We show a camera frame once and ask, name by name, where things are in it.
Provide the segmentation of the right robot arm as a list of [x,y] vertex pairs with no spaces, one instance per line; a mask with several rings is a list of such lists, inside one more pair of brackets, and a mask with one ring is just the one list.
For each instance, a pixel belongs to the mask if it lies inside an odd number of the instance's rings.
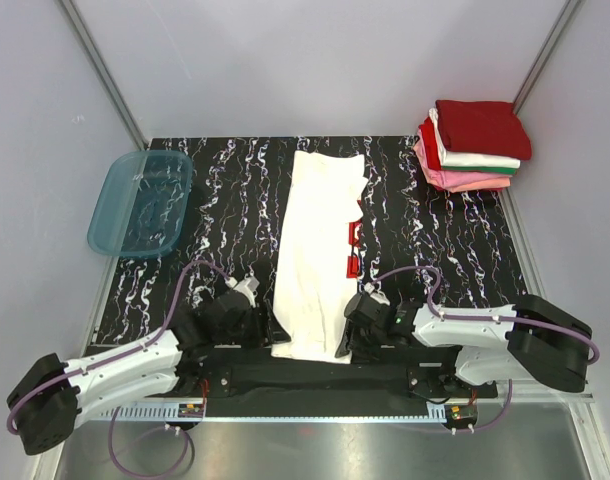
[[439,371],[451,396],[473,386],[533,379],[554,390],[581,393],[594,357],[592,330],[536,295],[490,309],[451,308],[419,300],[396,306],[380,293],[358,293],[345,307],[336,358],[376,358],[386,347],[456,348]]

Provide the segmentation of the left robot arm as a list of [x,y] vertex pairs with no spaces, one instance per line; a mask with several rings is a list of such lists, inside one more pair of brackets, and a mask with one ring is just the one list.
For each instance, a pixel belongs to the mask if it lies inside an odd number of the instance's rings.
[[7,398],[24,452],[42,454],[100,414],[150,396],[188,396],[218,345],[262,348],[290,336],[270,305],[231,290],[203,307],[173,312],[166,327],[128,344],[64,361],[38,359]]

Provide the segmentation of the white t-shirt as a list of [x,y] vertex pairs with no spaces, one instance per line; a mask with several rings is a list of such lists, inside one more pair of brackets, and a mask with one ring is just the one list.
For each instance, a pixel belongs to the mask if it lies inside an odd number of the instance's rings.
[[274,345],[278,358],[348,364],[339,356],[344,310],[357,293],[347,276],[349,226],[362,219],[359,206],[368,179],[365,157],[329,157],[297,151],[280,233],[272,310],[290,336]]

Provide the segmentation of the teal plastic bin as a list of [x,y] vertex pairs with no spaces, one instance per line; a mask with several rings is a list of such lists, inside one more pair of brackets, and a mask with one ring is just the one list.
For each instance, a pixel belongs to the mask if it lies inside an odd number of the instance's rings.
[[110,167],[87,243],[108,257],[164,257],[176,247],[192,188],[192,160],[173,150],[142,150]]

